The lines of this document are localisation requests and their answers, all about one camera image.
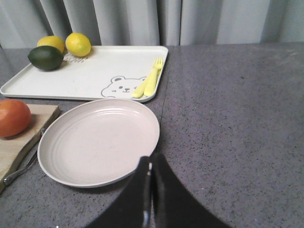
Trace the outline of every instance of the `green lime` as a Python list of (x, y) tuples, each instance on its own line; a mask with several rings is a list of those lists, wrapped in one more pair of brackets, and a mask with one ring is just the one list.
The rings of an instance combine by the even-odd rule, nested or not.
[(55, 47), (39, 46), (30, 51), (28, 59), (38, 69), (55, 70), (60, 67), (63, 54)]

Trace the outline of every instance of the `orange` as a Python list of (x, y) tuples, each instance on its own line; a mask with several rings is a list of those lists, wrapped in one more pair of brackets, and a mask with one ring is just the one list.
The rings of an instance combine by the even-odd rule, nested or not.
[(22, 101), (0, 101), (0, 137), (9, 137), (24, 131), (31, 120), (29, 107)]

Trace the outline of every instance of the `wooden cutting board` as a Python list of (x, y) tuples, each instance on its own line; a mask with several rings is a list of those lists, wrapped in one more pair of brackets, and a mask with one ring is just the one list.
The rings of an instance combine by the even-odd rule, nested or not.
[(28, 104), (32, 113), (32, 120), (28, 128), (22, 133), (0, 138), (0, 193), (5, 188), (4, 178), (17, 170), (18, 166), (40, 140), (42, 129), (47, 127), (59, 116), (57, 105)]

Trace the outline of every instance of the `plastic tray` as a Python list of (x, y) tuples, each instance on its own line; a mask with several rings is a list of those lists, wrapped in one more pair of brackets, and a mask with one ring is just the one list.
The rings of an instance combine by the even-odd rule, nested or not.
[(79, 58), (67, 53), (59, 69), (42, 71), (29, 64), (5, 83), (5, 97), (96, 100), (132, 99), (146, 102), (155, 92), (133, 98), (134, 89), (150, 74), (157, 57), (166, 61), (168, 49), (162, 46), (93, 46), (91, 53)]

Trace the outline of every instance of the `countertop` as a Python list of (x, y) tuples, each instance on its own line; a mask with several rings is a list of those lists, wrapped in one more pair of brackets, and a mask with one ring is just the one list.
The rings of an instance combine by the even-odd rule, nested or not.
[[(157, 95), (144, 103), (160, 123), (156, 151), (189, 192), (231, 227), (302, 227), (304, 43), (168, 48)], [(0, 49), (0, 86), (29, 63), (29, 51)], [(86, 102), (20, 100), (59, 105), (62, 113)], [(128, 180), (72, 188), (50, 179), (35, 162), (0, 195), (0, 228), (84, 227)]]

